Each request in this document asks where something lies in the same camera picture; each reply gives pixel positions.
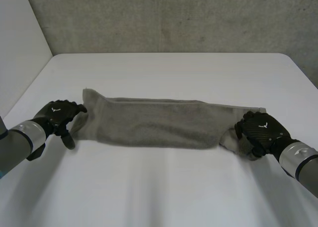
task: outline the concrete wall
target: concrete wall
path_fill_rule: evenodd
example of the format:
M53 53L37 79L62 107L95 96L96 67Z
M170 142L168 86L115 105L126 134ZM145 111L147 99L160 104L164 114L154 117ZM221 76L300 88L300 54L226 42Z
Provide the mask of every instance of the concrete wall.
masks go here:
M28 0L0 0L0 116L9 112L51 57Z
M318 86L318 0L29 0L53 54L274 52Z

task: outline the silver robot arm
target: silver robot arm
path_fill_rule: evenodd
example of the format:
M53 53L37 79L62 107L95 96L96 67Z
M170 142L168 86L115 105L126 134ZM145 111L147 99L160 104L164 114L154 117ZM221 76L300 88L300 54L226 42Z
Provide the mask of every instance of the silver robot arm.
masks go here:
M35 159L33 153L42 154L46 138L44 129L34 121L7 130L0 117L0 179L24 159Z
M279 164L318 198L318 152L302 142L288 145L279 156Z
M51 134L60 136L68 149L75 143L66 128L68 122L86 108L67 100L51 101L32 120L8 130L0 117L0 179L24 159L32 161L42 155Z

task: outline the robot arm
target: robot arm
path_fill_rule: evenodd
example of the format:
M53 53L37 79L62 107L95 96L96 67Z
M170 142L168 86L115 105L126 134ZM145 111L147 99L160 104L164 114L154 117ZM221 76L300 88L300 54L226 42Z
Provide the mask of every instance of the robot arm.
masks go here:
M239 139L247 139L252 154L275 156L281 167L318 197L318 152L292 139L288 131L267 113L247 112L235 125Z
M295 142L278 158L281 167L318 198L318 152L302 142Z
M66 129L68 122L80 112L87 112L75 102L55 101L45 105L32 120L8 130L0 117L0 179L24 159L32 161L41 156L47 137L61 136L68 149L75 143Z

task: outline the folded towel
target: folded towel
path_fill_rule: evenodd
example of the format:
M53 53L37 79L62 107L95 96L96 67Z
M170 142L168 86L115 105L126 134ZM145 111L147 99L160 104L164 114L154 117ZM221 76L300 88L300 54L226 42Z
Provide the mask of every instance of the folded towel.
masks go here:
M247 111L265 111L197 100L106 98L92 89L83 90L83 102L88 112L78 114L73 138L132 147L209 149L221 143L238 152L234 124Z

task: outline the white table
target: white table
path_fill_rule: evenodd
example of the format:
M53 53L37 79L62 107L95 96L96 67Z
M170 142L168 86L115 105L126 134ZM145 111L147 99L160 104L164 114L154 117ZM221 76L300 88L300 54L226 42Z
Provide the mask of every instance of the white table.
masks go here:
M197 99L265 107L318 144L318 90L282 54L55 56L4 119L30 119L48 101L106 97ZM318 225L318 200L272 156L250 162L206 151L125 148L52 137L41 158L0 181L2 227L273 227Z

